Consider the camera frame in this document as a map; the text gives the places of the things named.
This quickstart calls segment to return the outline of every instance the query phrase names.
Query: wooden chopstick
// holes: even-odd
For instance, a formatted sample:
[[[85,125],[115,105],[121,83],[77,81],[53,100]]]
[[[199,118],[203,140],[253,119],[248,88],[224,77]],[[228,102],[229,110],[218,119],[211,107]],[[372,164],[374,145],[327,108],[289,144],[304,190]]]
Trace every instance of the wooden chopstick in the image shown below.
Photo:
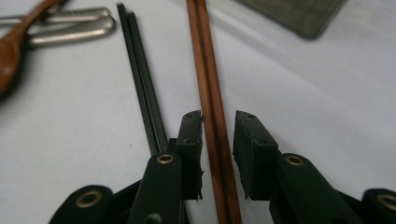
[[[205,0],[187,0],[219,223],[242,223]]]

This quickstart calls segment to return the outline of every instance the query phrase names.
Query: wooden handle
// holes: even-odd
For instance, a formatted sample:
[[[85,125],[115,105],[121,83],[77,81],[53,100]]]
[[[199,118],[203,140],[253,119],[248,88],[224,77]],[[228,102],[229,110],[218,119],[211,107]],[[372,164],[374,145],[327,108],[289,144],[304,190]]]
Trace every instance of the wooden handle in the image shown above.
[[[29,27],[50,7],[65,0],[45,0],[14,27],[6,36],[0,39],[0,94],[3,94],[17,72],[20,61],[20,50],[24,36]]]

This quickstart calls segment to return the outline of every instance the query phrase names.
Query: white tablecloth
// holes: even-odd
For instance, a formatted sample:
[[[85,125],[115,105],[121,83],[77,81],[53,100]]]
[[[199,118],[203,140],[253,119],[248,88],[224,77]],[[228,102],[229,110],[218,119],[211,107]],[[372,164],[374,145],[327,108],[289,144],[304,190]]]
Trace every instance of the white tablecloth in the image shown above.
[[[2,0],[0,15],[37,1]],[[0,223],[46,223],[74,190],[117,192],[142,177],[149,145],[116,4],[106,38],[26,54],[21,85],[0,104]],[[184,0],[123,2],[137,16],[168,137],[200,108]],[[236,110],[256,115],[282,152],[311,160],[355,198],[396,190],[396,2],[348,0],[315,41],[234,0],[207,2],[229,139]],[[1,29],[3,35],[7,29]],[[204,199],[188,202],[192,223],[216,223],[206,148]],[[244,223],[271,223],[268,203],[244,199]]]

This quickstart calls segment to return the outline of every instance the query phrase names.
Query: black plastic part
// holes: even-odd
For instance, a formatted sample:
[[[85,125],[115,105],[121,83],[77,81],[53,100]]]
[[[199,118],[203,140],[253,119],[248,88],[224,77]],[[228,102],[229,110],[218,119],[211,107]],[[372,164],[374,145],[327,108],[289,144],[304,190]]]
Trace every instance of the black plastic part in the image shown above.
[[[388,189],[369,189],[361,201],[368,223],[396,223],[396,192]]]
[[[176,152],[183,161],[183,200],[202,199],[202,122],[199,110],[184,115],[176,140]]]
[[[114,194],[113,203],[111,204],[111,208],[109,209],[104,223],[126,223],[139,186],[140,180]]]
[[[166,151],[176,152],[176,142],[177,142],[177,138],[169,138],[168,147],[166,148]]]
[[[318,38],[346,0],[239,0],[297,35]]]
[[[148,145],[151,155],[154,155],[164,152],[168,145],[163,119],[149,73],[149,66],[140,38],[136,16],[133,12],[127,13],[124,4],[118,5],[118,11],[148,137]]]
[[[276,182],[277,142],[256,116],[237,111],[233,156],[247,198],[269,200]]]
[[[361,220],[363,220],[364,223],[369,223],[367,222],[367,214],[364,214],[363,208],[361,206],[361,201],[352,198],[351,196],[338,191],[338,193],[341,195],[341,197],[344,199],[344,201],[347,203],[347,205],[349,205],[349,207],[353,210],[353,212],[356,213],[356,215],[358,215]]]
[[[140,183],[128,224],[182,222],[181,158],[174,152],[152,156]]]
[[[271,217],[275,224],[298,223],[285,194],[280,186],[275,186],[270,201]]]
[[[276,178],[299,223],[363,223],[308,159],[282,154]]]
[[[103,186],[76,190],[57,210],[50,224],[101,224],[113,200],[113,193]]]

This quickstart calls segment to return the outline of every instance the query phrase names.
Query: clamp jaw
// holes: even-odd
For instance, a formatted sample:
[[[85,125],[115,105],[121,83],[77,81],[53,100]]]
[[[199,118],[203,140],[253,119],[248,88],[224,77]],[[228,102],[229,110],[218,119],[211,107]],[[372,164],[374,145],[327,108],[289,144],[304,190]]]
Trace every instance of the clamp jaw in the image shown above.
[[[396,192],[369,189],[358,201],[333,189],[309,159],[282,154],[254,115],[236,112],[233,155],[246,197],[270,201],[275,224],[396,223]]]
[[[148,160],[141,180],[115,194],[104,186],[78,189],[50,224],[185,223],[183,201],[202,199],[202,122],[200,111],[186,114],[178,137]]]

